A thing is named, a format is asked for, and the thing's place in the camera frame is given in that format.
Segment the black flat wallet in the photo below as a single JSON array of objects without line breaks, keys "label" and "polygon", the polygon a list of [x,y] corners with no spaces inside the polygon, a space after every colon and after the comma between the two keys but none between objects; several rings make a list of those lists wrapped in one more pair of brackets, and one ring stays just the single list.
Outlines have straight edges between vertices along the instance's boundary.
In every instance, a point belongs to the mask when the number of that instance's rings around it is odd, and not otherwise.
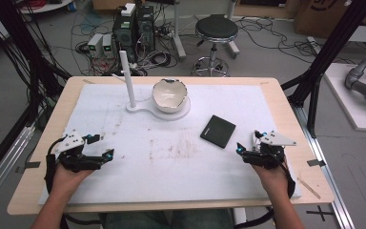
[{"label": "black flat wallet", "polygon": [[213,115],[200,134],[200,137],[224,149],[233,135],[234,130],[235,125],[233,123],[217,115]]}]

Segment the black round stool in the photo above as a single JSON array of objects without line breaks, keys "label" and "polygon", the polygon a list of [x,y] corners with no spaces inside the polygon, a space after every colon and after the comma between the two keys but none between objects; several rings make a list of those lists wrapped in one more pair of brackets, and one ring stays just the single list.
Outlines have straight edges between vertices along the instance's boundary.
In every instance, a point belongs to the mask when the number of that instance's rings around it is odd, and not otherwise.
[{"label": "black round stool", "polygon": [[195,34],[200,38],[197,46],[207,41],[212,43],[212,47],[208,56],[195,61],[192,73],[199,76],[229,76],[228,64],[216,56],[217,45],[234,41],[238,34],[237,25],[223,14],[212,14],[196,22]]}]

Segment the black tape cross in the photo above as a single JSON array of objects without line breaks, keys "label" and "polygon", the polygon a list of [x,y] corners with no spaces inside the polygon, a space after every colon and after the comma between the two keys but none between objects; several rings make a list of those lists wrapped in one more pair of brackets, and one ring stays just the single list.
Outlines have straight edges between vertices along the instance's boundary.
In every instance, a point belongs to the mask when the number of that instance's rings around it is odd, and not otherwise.
[{"label": "black tape cross", "polygon": [[320,205],[317,205],[315,210],[307,210],[306,213],[308,215],[318,215],[322,221],[325,221],[328,216],[334,215],[333,212],[323,211]]}]

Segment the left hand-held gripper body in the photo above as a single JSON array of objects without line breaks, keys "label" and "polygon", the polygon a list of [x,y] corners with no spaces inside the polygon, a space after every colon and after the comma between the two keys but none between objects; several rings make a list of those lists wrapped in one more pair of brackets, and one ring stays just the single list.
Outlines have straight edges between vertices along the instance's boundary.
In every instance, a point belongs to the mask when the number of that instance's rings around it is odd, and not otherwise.
[{"label": "left hand-held gripper body", "polygon": [[91,170],[87,158],[82,154],[85,139],[75,130],[66,134],[54,149],[56,160],[67,170],[75,173]]}]

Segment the black metal frame stand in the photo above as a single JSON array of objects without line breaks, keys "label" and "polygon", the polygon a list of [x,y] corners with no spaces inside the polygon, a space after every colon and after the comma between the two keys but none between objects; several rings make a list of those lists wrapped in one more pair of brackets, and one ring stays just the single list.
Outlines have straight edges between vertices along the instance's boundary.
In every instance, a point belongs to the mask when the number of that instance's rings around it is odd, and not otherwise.
[{"label": "black metal frame stand", "polygon": [[296,86],[295,91],[288,96],[289,102],[296,108],[301,108],[305,99],[310,97],[306,127],[313,138],[316,138],[315,118],[321,79],[365,16],[366,0],[352,0],[307,71],[281,85],[283,91]]}]

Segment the white box on computer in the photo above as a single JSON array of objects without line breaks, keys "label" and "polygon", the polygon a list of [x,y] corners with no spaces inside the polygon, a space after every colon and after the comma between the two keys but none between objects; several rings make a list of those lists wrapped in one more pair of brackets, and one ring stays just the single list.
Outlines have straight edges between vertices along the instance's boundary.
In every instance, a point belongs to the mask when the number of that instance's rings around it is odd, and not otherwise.
[{"label": "white box on computer", "polygon": [[127,3],[123,10],[121,11],[122,16],[132,16],[133,12],[135,10],[135,4],[134,3]]}]

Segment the person's legs in jeans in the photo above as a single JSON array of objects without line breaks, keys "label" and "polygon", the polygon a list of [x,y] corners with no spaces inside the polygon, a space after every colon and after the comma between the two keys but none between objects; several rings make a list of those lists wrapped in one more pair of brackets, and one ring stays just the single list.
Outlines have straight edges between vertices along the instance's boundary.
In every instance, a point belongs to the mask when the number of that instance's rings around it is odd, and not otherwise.
[{"label": "person's legs in jeans", "polygon": [[233,229],[228,209],[135,211],[100,214],[104,229]]}]

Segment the person's left hand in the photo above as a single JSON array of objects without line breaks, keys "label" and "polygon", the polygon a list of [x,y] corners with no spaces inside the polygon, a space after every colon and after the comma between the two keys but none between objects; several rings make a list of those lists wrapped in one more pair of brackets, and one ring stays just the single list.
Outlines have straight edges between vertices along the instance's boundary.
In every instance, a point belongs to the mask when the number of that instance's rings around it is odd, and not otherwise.
[{"label": "person's left hand", "polygon": [[93,173],[93,170],[73,172],[64,168],[62,164],[56,167],[51,194],[56,197],[71,197],[82,181]]}]

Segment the white table leg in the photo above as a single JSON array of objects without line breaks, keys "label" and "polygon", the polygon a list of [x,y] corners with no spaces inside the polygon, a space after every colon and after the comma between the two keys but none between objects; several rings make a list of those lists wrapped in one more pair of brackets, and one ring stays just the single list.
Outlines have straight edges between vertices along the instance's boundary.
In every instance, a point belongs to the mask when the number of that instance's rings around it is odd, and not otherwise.
[{"label": "white table leg", "polygon": [[183,60],[186,58],[186,52],[179,32],[179,4],[180,0],[173,0],[173,43],[175,45],[178,58]]}]

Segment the white stand with pole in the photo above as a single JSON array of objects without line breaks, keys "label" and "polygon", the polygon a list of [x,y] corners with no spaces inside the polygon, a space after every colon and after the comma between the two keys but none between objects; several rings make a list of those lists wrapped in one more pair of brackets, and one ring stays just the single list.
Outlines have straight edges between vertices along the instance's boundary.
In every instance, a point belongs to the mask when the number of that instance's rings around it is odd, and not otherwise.
[{"label": "white stand with pole", "polygon": [[121,60],[121,64],[122,64],[122,73],[123,76],[118,76],[116,74],[113,74],[112,76],[121,80],[122,82],[124,82],[126,84],[127,87],[127,92],[128,92],[128,97],[130,102],[126,105],[126,109],[129,113],[141,113],[141,112],[146,112],[149,114],[152,114],[153,116],[155,116],[158,119],[161,120],[165,120],[165,121],[175,121],[178,119],[183,118],[184,116],[186,116],[190,109],[191,109],[191,100],[189,98],[189,96],[187,97],[186,103],[183,106],[183,109],[177,113],[172,113],[172,114],[167,114],[164,112],[161,112],[160,110],[158,110],[153,102],[152,99],[152,91],[153,91],[153,86],[157,83],[155,83],[152,86],[152,90],[151,90],[151,97],[138,101],[135,99],[135,95],[134,95],[134,90],[133,90],[133,83],[132,83],[132,76],[131,76],[131,70],[130,70],[130,65],[128,62],[128,57],[127,57],[127,53],[125,51],[120,51],[119,52],[119,57]]}]

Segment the white jagged-edge bowl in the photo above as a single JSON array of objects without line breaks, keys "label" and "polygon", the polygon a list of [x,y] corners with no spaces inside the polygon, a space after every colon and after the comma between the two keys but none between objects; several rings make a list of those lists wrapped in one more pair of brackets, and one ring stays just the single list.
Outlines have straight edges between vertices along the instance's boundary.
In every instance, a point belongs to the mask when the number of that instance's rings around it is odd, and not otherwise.
[{"label": "white jagged-edge bowl", "polygon": [[181,111],[187,97],[187,87],[179,79],[163,78],[152,88],[152,100],[155,107],[167,114]]}]

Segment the black computer tower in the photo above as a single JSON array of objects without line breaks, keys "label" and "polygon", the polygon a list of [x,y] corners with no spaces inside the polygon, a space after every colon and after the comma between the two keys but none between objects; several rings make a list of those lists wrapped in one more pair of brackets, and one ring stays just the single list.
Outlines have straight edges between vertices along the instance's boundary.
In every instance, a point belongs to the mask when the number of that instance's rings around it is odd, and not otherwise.
[{"label": "black computer tower", "polygon": [[117,15],[112,27],[113,37],[119,51],[125,51],[131,63],[136,61],[135,45],[137,29],[134,16]]},{"label": "black computer tower", "polygon": [[141,6],[136,15],[139,41],[145,51],[155,49],[153,6]]}]

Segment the white foam table mat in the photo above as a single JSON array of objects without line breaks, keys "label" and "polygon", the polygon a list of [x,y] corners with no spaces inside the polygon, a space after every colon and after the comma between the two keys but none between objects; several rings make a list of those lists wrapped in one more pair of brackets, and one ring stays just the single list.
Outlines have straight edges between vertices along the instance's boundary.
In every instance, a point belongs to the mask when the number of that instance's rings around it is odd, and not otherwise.
[{"label": "white foam table mat", "polygon": [[[83,181],[71,203],[266,198],[257,174],[235,151],[236,143],[251,146],[254,130],[275,129],[261,88],[191,85],[188,93],[189,113],[164,121],[146,112],[129,113],[123,85],[84,86],[65,130],[101,135],[85,146],[84,154],[100,156],[114,149],[114,158]],[[200,137],[213,115],[235,125],[224,149]]]}]

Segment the small white power unit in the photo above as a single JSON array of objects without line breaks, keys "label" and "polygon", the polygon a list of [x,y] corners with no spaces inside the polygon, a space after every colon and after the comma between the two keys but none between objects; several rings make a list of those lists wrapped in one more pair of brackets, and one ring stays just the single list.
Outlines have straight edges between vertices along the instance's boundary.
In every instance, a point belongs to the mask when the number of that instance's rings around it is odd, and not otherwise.
[{"label": "small white power unit", "polygon": [[93,58],[99,58],[103,54],[103,35],[95,34],[88,42],[88,48]]},{"label": "small white power unit", "polygon": [[103,35],[102,47],[105,57],[113,58],[112,36],[110,34]]}]

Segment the brown cardboard box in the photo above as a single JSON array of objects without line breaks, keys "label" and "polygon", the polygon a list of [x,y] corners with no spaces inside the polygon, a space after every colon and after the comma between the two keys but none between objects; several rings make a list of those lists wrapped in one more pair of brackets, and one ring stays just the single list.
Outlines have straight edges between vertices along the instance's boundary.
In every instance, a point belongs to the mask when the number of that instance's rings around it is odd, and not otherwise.
[{"label": "brown cardboard box", "polygon": [[[300,0],[294,20],[296,33],[328,38],[354,0]],[[366,41],[366,16],[350,41]]]}]

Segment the person's right hand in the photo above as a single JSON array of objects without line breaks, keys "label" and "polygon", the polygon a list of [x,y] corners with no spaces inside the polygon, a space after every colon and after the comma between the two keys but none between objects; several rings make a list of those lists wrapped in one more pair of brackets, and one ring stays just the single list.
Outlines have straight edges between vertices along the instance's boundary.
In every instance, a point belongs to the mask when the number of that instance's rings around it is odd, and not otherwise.
[{"label": "person's right hand", "polygon": [[262,187],[270,200],[289,199],[287,193],[288,180],[285,172],[281,168],[267,170],[263,167],[253,165],[253,169],[259,176]]}]

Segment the white floor platform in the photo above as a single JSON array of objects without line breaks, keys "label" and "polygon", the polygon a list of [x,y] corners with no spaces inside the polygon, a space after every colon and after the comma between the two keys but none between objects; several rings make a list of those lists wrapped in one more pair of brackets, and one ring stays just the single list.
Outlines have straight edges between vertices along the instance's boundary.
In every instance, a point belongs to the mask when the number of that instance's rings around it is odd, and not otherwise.
[{"label": "white floor platform", "polygon": [[333,63],[326,71],[325,78],[354,129],[366,131],[366,99],[344,86],[346,74],[354,67],[353,64]]}]

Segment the thin wooden stick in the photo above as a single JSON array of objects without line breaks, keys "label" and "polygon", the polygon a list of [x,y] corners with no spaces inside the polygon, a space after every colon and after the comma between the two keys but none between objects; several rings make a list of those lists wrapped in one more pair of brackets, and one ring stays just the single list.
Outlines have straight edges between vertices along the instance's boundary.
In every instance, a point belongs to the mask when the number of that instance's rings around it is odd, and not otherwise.
[{"label": "thin wooden stick", "polygon": [[310,186],[306,181],[304,181],[302,178],[298,177],[297,180],[307,189],[309,190],[317,199],[321,199],[321,195],[312,187]]}]

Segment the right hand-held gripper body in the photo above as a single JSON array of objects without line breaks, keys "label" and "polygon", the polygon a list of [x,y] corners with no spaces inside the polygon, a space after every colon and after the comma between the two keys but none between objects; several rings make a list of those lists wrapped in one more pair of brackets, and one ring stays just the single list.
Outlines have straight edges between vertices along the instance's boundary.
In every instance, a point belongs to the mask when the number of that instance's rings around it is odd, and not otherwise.
[{"label": "right hand-held gripper body", "polygon": [[260,139],[253,133],[251,143],[252,148],[249,152],[252,153],[252,157],[245,162],[265,169],[273,169],[281,165],[285,158],[284,148],[296,145],[294,140],[276,131],[271,131]]}]

